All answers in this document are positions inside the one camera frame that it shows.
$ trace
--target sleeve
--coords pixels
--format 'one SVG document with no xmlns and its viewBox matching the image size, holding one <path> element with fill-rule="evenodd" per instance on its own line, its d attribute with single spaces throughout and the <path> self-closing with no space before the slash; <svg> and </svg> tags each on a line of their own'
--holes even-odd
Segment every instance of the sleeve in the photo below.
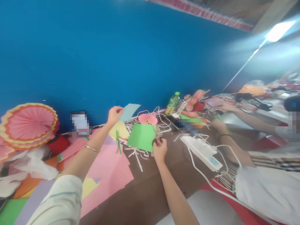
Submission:
<svg viewBox="0 0 300 225">
<path fill-rule="evenodd" d="M 81 212 L 82 181 L 74 175 L 57 179 L 27 225 L 77 225 Z"/>
</svg>

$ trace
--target table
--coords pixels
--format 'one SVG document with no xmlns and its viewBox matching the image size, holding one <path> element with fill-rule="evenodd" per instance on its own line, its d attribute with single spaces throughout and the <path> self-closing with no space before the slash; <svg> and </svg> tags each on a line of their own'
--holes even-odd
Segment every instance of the table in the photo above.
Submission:
<svg viewBox="0 0 300 225">
<path fill-rule="evenodd" d="M 213 131 L 203 128 L 203 134 L 209 135 L 208 142 L 217 145 L 218 141 Z M 195 170 L 192 165 L 189 152 L 185 144 L 177 139 L 178 131 L 163 133 L 167 139 L 168 152 L 166 154 L 166 165 L 174 177 L 177 185 L 186 198 L 192 196 L 199 188 L 206 184 L 206 180 Z M 123 152 L 128 158 L 131 151 Z M 199 158 L 193 157 L 195 165 L 208 179 L 212 179 L 212 172 Z M 163 183 L 154 160 L 143 160 L 140 158 L 143 172 L 141 172 L 136 157 L 128 158 L 130 170 L 134 180 L 124 189 L 119 190 L 100 206 L 85 215 L 80 224 L 143 224 L 153 225 L 170 213 L 165 196 Z"/>
</svg>

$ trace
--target light blue paper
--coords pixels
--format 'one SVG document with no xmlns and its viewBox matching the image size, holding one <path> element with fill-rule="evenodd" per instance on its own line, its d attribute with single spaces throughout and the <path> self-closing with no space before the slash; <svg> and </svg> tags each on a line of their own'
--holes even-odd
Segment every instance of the light blue paper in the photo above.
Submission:
<svg viewBox="0 0 300 225">
<path fill-rule="evenodd" d="M 128 104 L 124 107 L 124 112 L 120 118 L 120 121 L 126 122 L 130 121 L 135 111 L 140 107 L 141 105 L 138 104 Z"/>
</svg>

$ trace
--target white power strip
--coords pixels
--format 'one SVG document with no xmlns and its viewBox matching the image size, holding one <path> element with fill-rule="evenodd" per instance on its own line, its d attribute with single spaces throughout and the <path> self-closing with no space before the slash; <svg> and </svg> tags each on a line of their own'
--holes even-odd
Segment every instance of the white power strip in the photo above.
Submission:
<svg viewBox="0 0 300 225">
<path fill-rule="evenodd" d="M 206 143 L 206 139 L 201 137 L 194 139 L 190 136 L 183 136 L 180 139 L 211 171 L 219 171 L 222 168 L 223 165 L 213 157 L 217 151 Z"/>
</svg>

